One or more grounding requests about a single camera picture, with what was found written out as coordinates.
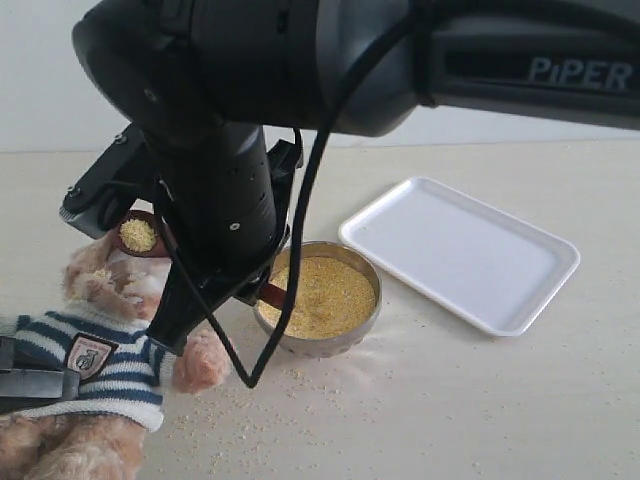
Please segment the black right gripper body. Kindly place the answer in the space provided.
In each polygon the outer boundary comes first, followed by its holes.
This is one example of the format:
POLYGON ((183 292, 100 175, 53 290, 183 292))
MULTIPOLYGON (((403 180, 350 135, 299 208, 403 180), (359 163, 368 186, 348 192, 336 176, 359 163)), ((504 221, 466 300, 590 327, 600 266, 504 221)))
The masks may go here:
POLYGON ((230 294, 257 281, 278 230, 263 128, 230 123, 191 144, 149 130, 143 138, 171 199, 166 222, 193 279, 218 274, 230 294))

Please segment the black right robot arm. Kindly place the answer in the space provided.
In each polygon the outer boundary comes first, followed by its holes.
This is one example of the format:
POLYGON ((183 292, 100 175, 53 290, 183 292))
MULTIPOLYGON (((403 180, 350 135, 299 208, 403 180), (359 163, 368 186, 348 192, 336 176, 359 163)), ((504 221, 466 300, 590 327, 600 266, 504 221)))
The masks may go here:
POLYGON ((251 293, 292 169, 266 126, 379 137, 418 107, 639 126, 635 1, 101 1, 74 26, 87 77, 138 135, 189 286, 251 293))

